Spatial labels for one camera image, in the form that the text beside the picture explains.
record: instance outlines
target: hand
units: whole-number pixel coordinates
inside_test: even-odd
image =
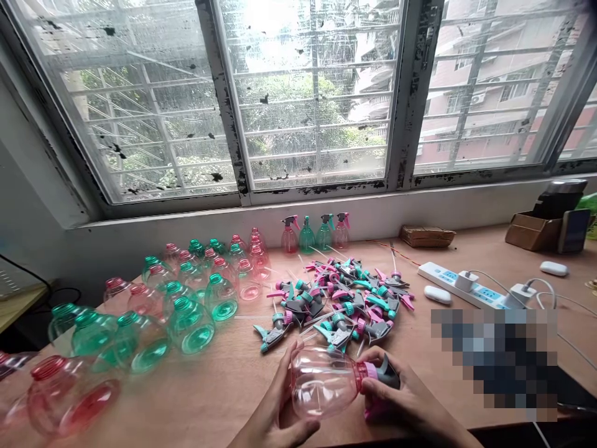
[[[483,448],[482,445],[442,406],[408,364],[399,362],[379,347],[364,352],[358,362],[382,362],[384,355],[400,376],[400,390],[372,378],[363,380],[361,394],[365,407],[379,399],[398,410],[410,426],[424,437],[454,447]]]
[[[317,420],[301,420],[288,428],[280,428],[280,410],[290,398],[288,367],[292,354],[299,349],[296,341],[286,349],[261,403],[228,448],[293,448],[305,443],[319,430]]]

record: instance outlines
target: window pane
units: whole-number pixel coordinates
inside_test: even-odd
[[[574,0],[493,4],[444,5],[415,174],[536,162],[526,156],[586,17]]]
[[[112,202],[236,190],[192,0],[11,1]]]
[[[254,188],[385,177],[399,1],[219,4]]]
[[[597,86],[591,92],[559,160],[597,157]]]

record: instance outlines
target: cardboard box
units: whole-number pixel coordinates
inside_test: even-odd
[[[533,212],[517,213],[510,221],[506,243],[530,251],[555,250],[560,237],[562,220],[535,218]]]
[[[400,229],[402,238],[411,247],[448,247],[456,232],[439,227],[403,225]]]

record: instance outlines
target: pixelated area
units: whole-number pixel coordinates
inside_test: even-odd
[[[431,320],[432,337],[486,408],[535,409],[532,419],[556,420],[556,310],[437,309]]]

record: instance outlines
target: red wire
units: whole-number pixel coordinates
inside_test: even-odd
[[[376,240],[365,240],[368,241],[370,243],[377,243],[379,245],[385,246],[387,248],[390,248],[391,250],[393,250],[394,252],[396,252],[398,255],[400,255],[403,258],[406,258],[408,261],[410,261],[412,264],[416,264],[417,266],[420,266],[420,263],[417,263],[416,261],[411,260],[410,258],[408,258],[406,255],[401,254],[400,252],[398,252],[396,249],[394,249],[392,246],[389,245],[385,245],[384,243],[380,243],[379,241]]]

